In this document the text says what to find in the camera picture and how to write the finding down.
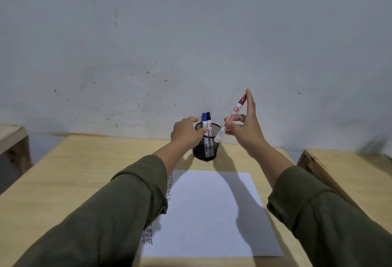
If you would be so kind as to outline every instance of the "red marker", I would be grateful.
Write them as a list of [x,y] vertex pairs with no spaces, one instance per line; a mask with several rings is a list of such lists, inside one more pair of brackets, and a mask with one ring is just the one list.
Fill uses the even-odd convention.
[[242,99],[240,99],[240,100],[238,101],[238,104],[237,104],[237,106],[234,108],[232,114],[230,114],[230,116],[229,116],[228,119],[226,120],[226,123],[220,128],[220,130],[219,130],[219,132],[218,132],[218,135],[215,136],[215,139],[214,139],[215,142],[219,143],[219,142],[222,140],[223,135],[224,135],[225,132],[227,131],[227,127],[226,127],[226,126],[229,125],[229,124],[233,121],[233,119],[236,117],[236,115],[238,114],[238,112],[241,110],[241,107],[244,105],[245,101],[246,101],[246,95],[244,94],[244,96],[242,97]]

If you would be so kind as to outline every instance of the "table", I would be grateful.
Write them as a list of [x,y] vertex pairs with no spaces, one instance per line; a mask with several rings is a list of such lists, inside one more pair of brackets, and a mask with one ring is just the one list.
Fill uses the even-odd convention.
[[31,168],[29,140],[23,126],[0,124],[0,154],[3,152],[19,175]]
[[[11,266],[41,235],[140,157],[167,144],[97,136],[68,136],[0,196],[0,266]],[[287,158],[287,153],[278,149]],[[271,188],[257,162],[239,145],[220,145],[213,162],[189,151],[176,169],[249,172],[264,206]],[[275,217],[272,228],[284,257],[151,258],[134,266],[311,266],[300,243]]]
[[298,165],[392,233],[392,161],[384,155],[307,149]]

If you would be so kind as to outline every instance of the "sleeve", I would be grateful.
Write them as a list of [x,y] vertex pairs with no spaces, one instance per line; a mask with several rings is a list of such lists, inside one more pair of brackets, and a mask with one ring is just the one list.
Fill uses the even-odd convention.
[[267,209],[300,241],[313,266],[392,264],[392,235],[301,167],[280,175]]
[[166,190],[163,161],[145,156],[46,232],[14,266],[131,266],[143,229],[166,213]]

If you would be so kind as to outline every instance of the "blank sheet of paper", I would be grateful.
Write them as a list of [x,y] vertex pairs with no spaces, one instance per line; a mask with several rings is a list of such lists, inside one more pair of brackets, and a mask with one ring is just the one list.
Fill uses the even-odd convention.
[[249,173],[174,170],[167,197],[167,214],[142,236],[142,256],[283,255]]

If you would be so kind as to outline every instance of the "pen holder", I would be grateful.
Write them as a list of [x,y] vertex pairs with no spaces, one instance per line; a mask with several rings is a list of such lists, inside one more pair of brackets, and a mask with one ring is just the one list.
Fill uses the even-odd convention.
[[[198,123],[195,126],[196,131],[203,127],[203,123]],[[219,143],[214,142],[214,138],[218,135],[220,130],[220,126],[216,123],[211,123],[211,128],[213,135],[212,136],[203,136],[203,139],[199,142],[199,144],[192,149],[193,155],[196,159],[202,161],[212,161],[216,157],[216,152],[218,151]]]

